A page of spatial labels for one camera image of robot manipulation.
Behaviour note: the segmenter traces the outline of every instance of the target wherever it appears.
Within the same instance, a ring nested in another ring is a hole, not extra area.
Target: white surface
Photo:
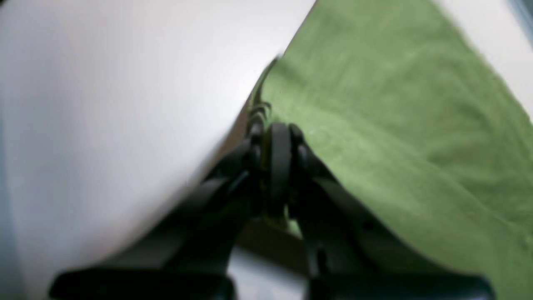
[[[506,0],[437,1],[532,115],[533,53]],[[57,270],[126,243],[183,189],[312,2],[7,1],[7,193],[31,299]],[[274,299],[298,298],[293,288]]]

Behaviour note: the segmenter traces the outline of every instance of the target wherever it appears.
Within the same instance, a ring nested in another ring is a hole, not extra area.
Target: green towel
[[[533,131],[429,0],[319,0],[260,97],[409,245],[533,297]]]

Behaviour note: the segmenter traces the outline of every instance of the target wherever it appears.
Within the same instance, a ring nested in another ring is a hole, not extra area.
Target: white wall
[[[436,1],[533,115],[533,53],[506,0]],[[312,3],[6,2],[0,200],[30,298],[127,243],[194,179]]]

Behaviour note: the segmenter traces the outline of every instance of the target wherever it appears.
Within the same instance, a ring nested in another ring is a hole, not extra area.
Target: green fabric
[[[261,99],[408,244],[533,296],[533,131],[426,0],[319,0]]]

